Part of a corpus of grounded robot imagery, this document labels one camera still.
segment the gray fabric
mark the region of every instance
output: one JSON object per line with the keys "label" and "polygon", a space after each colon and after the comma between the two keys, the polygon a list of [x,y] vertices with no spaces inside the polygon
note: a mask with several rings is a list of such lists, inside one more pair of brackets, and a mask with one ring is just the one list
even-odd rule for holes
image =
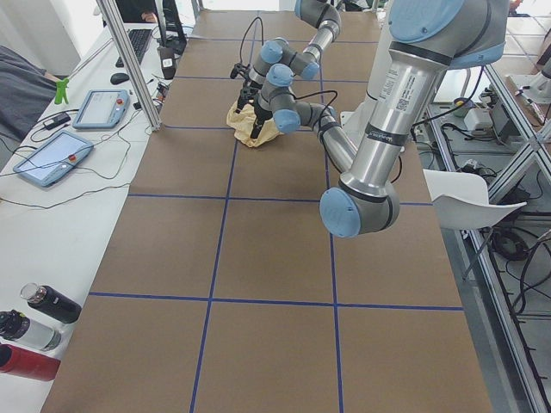
{"label": "gray fabric", "polygon": [[22,141],[55,96],[46,71],[0,46],[0,133]]}

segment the keyboard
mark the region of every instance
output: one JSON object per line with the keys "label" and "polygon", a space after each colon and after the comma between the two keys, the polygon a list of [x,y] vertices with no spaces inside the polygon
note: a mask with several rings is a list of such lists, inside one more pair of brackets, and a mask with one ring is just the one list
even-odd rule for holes
{"label": "keyboard", "polygon": [[[152,37],[152,30],[150,28],[135,28],[128,32],[128,37],[130,37],[130,42],[132,43],[132,48],[136,53],[136,58],[138,58],[138,63],[141,64],[141,61],[144,59],[145,51],[149,45],[149,39]],[[122,67],[122,59],[119,58],[116,67]]]}

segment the white chair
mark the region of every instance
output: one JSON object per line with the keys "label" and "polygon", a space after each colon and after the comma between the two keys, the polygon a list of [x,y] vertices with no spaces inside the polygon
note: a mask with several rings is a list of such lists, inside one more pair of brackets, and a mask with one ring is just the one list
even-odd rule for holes
{"label": "white chair", "polygon": [[442,228],[476,230],[492,227],[526,205],[526,202],[490,204],[486,181],[475,174],[424,170],[424,179]]}

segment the cardboard table surface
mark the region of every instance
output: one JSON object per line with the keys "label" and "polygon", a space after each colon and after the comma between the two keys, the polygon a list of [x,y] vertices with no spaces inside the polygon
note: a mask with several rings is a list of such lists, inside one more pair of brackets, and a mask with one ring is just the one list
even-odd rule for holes
{"label": "cardboard table surface", "polygon": [[[311,132],[232,136],[227,76],[255,16],[201,14],[43,412],[492,411],[415,147],[396,224],[337,239],[318,211],[337,174]],[[313,36],[260,16],[267,39]],[[294,86],[354,110],[378,26],[343,24],[321,78]],[[244,59],[259,44],[255,27]]]}

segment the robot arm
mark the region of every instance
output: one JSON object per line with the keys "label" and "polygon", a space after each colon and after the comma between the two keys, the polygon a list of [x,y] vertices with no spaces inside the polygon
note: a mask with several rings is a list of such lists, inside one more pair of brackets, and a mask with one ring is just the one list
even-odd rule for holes
{"label": "robot arm", "polygon": [[[509,0],[395,0],[388,17],[392,63],[358,148],[323,108],[290,102],[277,80],[262,87],[256,107],[273,112],[284,133],[297,124],[311,126],[342,172],[339,188],[326,191],[320,202],[331,233],[355,237],[396,220],[399,199],[388,177],[412,124],[447,69],[486,65],[501,57],[508,9]],[[269,77],[276,79],[275,74]],[[309,114],[314,121],[307,121]]]}
{"label": "robot arm", "polygon": [[[231,77],[235,78],[240,73],[245,78],[239,93],[237,113],[246,103],[255,100],[273,65],[286,65],[305,80],[312,80],[318,75],[324,50],[340,34],[340,14],[325,0],[297,0],[294,12],[302,21],[317,28],[317,33],[302,52],[296,52],[285,39],[277,38],[264,43],[251,67],[236,64]],[[255,105],[255,115],[257,119],[251,133],[253,139],[260,134],[264,122],[272,117],[271,111],[262,110],[258,105]]]}

